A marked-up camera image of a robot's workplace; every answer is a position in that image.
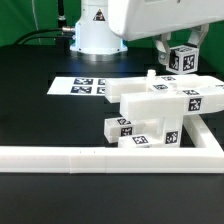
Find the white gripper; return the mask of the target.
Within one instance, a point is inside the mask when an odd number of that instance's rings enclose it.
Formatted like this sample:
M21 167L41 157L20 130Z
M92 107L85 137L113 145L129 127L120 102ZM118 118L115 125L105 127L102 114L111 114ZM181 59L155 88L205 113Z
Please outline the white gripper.
M224 20L224 0L108 0L108 23L118 37L133 41L153 37L158 61L167 65L173 32L191 28L187 45L199 49L209 25Z

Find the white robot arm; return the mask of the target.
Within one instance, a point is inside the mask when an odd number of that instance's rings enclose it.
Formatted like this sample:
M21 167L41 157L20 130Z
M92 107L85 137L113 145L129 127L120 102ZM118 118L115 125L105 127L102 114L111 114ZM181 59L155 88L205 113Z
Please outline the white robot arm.
M190 28L189 42L199 46L211 23L224 20L224 0L81 0L73 51L113 55L124 41L152 37L159 61L170 58L167 40L174 31Z

